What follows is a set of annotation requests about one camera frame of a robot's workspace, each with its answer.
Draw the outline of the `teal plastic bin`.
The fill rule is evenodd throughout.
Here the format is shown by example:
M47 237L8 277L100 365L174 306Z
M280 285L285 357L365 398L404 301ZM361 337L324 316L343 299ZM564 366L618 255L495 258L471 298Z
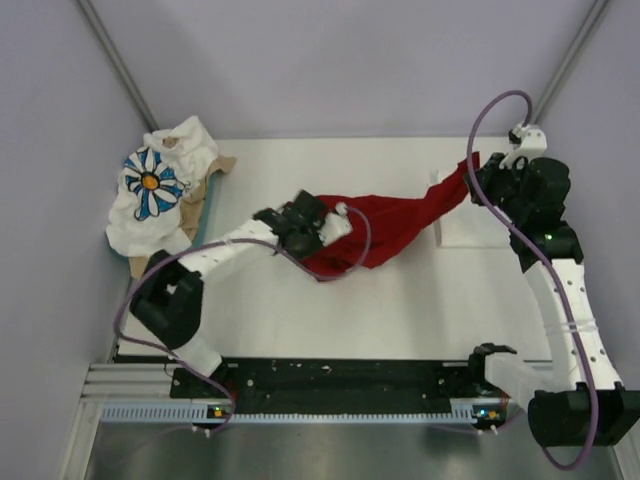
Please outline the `teal plastic bin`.
M213 208L216 194L216 183L220 173L220 170L208 171L199 186L190 189L181 201L180 228L191 241L190 247L195 247L203 241L204 231L208 222L208 214ZM132 275L137 277L140 275L141 269L146 265L146 262L150 257L151 255L148 257L122 258L129 261Z

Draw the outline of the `white flower print t shirt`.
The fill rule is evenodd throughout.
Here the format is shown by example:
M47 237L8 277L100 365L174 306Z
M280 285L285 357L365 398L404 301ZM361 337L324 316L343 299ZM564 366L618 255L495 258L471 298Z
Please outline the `white flower print t shirt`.
M191 246L181 230L181 201L191 189L159 152L141 147L124 161L118 192L108 214L106 236L118 255L148 257Z

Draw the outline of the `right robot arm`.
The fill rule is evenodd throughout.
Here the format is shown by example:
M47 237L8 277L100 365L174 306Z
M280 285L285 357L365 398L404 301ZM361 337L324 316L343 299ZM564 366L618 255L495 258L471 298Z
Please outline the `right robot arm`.
M476 394L496 389L527 414L542 447L617 444L639 419L639 393L627 389L601 341L586 287L584 254L564 220L569 169L547 157L494 153L466 180L473 203L490 205L510 226L509 243L542 318L552 369L538 371L506 345L483 343L469 357Z

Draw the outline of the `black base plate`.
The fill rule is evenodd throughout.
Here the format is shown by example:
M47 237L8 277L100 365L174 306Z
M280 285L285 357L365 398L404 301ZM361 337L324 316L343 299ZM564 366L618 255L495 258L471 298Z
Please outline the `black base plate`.
M465 361L225 357L211 379L239 414L449 413L453 399L507 405Z

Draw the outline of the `aluminium frame post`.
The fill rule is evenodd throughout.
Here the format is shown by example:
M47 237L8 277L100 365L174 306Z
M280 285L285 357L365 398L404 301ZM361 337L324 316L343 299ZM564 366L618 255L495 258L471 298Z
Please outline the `aluminium frame post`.
M526 113L520 120L528 120L531 124L540 125L548 116L551 107L566 86L579 60L586 52L613 4L614 2L609 0L589 2L584 19L572 35L571 41L561 51L562 55L556 62L541 93L536 98L530 95L529 100L524 100Z
M93 2L90 0L75 0L74 4L144 127L148 132L157 130L159 128L158 123Z

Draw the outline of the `tan t shirt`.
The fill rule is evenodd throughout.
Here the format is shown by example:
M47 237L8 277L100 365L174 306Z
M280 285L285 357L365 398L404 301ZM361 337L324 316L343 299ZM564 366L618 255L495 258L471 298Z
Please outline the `tan t shirt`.
M236 164L234 157L219 154L207 132L157 131L145 135L143 145L146 158L131 183L141 188L133 211L134 251L126 255L135 279L154 252L176 253L195 244L210 200L211 177L229 173Z

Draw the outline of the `left aluminium frame post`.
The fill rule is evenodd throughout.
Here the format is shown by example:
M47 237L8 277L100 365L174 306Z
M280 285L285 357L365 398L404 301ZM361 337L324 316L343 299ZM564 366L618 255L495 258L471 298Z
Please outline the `left aluminium frame post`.
M157 130L159 128L158 123L93 2L90 0L75 0L74 4L144 127L148 132Z

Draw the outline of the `red t shirt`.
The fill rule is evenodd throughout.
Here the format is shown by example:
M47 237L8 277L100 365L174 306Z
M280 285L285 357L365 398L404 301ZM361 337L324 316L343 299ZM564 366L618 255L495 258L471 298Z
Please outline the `red t shirt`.
M379 195L346 197L321 195L319 199L332 209L339 203L359 210L348 214L352 233L302 261L312 272L337 276L354 267L363 252L363 266L383 265L406 248L425 228L448 214L467 197L466 161L453 173L429 187L421 198Z

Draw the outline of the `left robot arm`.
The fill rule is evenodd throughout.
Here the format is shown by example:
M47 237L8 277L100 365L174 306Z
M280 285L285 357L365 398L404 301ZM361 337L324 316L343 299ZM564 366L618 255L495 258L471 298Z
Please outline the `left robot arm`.
M278 209L256 212L219 240L220 246L189 253L165 265L165 250L152 255L150 278L134 293L129 312L173 356L194 372L192 384L205 396L226 387L222 356L201 329L205 292L215 283L280 247L303 260L329 244L331 210L319 197L300 191Z

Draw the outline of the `white crumpled t shirt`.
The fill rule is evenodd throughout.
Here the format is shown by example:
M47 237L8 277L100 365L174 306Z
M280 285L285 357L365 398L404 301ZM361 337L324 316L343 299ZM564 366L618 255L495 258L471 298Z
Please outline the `white crumpled t shirt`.
M199 186L219 155L217 144L196 115L173 129L144 134L143 144L158 152L177 179L191 189Z

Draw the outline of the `right aluminium frame post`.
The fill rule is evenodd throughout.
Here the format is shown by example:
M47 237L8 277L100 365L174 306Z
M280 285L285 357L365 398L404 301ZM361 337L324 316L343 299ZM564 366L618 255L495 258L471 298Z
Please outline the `right aluminium frame post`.
M540 125L548 116L551 107L566 86L579 60L586 52L613 4L614 2L609 0L589 2L584 19L572 35L571 41L561 51L562 55L556 62L541 93L536 98L530 95L529 100L524 100L526 113L520 120L528 120L531 124Z

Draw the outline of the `folded white t shirt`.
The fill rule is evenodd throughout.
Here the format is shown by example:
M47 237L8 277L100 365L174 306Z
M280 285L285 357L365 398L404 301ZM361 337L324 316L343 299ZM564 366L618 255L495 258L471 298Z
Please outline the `folded white t shirt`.
M469 194L430 226L439 248L507 249L509 230Z

